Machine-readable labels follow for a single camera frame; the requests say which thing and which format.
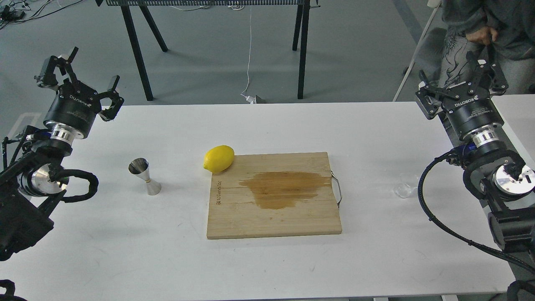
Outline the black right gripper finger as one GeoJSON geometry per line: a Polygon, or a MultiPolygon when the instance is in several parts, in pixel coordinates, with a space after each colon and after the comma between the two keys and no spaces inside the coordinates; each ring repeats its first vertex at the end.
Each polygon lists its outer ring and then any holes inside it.
{"type": "Polygon", "coordinates": [[[472,69],[472,77],[467,81],[468,95],[475,95],[480,89],[488,91],[490,97],[506,93],[509,85],[493,48],[484,48],[478,56],[469,51],[466,60],[472,69]]]}
{"type": "Polygon", "coordinates": [[[454,103],[456,95],[447,88],[440,88],[431,84],[423,70],[418,73],[420,84],[418,91],[415,93],[416,103],[427,120],[432,120],[440,112],[453,114],[456,112],[454,103]]]}

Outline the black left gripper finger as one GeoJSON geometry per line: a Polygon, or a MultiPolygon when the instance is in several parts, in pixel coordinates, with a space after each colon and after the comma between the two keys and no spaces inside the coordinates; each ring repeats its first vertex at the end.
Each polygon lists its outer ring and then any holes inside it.
{"type": "Polygon", "coordinates": [[[110,84],[107,91],[97,94],[97,98],[99,99],[99,101],[102,99],[111,100],[111,105],[109,105],[107,109],[103,109],[99,112],[101,119],[105,122],[114,120],[119,110],[122,108],[122,105],[124,104],[124,99],[117,92],[119,80],[119,75],[113,76],[110,80],[110,84]]]}
{"type": "Polygon", "coordinates": [[[38,87],[50,88],[54,91],[58,91],[60,85],[55,75],[55,70],[58,68],[63,76],[66,74],[69,75],[68,83],[74,87],[75,91],[79,91],[79,80],[72,69],[72,62],[74,61],[78,50],[79,48],[75,46],[67,59],[56,56],[51,56],[46,59],[40,74],[34,77],[38,87]]]}

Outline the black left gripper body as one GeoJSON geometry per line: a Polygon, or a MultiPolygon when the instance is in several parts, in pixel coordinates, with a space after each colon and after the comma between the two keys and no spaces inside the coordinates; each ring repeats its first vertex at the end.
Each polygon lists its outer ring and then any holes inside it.
{"type": "Polygon", "coordinates": [[[82,83],[79,91],[77,94],[70,82],[59,86],[43,122],[47,128],[63,124],[79,132],[77,139],[88,137],[95,117],[102,107],[99,101],[90,100],[96,95],[95,89],[82,83]]]}

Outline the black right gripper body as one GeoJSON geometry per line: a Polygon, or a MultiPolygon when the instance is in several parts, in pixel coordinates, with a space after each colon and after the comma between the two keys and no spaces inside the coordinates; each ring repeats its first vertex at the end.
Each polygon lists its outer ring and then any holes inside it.
{"type": "Polygon", "coordinates": [[[467,141],[478,128],[503,126],[503,118],[491,101],[489,90],[456,86],[452,92],[459,98],[444,97],[442,107],[460,141],[467,141]]]}

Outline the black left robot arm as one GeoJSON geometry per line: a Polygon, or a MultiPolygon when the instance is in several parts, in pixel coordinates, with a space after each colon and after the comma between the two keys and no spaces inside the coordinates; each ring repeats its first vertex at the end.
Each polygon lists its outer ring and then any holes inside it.
{"type": "Polygon", "coordinates": [[[87,171],[64,169],[63,158],[72,153],[75,139],[88,137],[97,115],[115,119],[124,99],[116,91],[119,76],[98,93],[75,76],[68,58],[51,56],[35,77],[39,87],[56,97],[44,119],[45,128],[28,125],[17,139],[2,141],[1,260],[34,246],[54,227],[51,213],[59,202],[88,200],[98,189],[98,178],[87,171]]]}

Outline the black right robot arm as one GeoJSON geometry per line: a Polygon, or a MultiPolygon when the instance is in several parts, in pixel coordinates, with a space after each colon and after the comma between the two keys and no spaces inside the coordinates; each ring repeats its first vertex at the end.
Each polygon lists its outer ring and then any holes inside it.
{"type": "Polygon", "coordinates": [[[453,149],[426,166],[417,184],[417,198],[428,219],[447,234],[533,274],[534,263],[526,263],[517,254],[534,259],[534,207],[511,209],[507,202],[534,192],[534,170],[497,135],[504,120],[491,100],[494,95],[504,94],[509,85],[489,46],[479,56],[468,52],[466,59],[472,69],[471,78],[447,88],[430,84],[420,71],[416,102],[428,120],[440,117],[453,149]],[[428,208],[424,181],[430,170],[443,161],[460,166],[466,189],[489,207],[487,220],[498,250],[457,234],[428,208]]]}

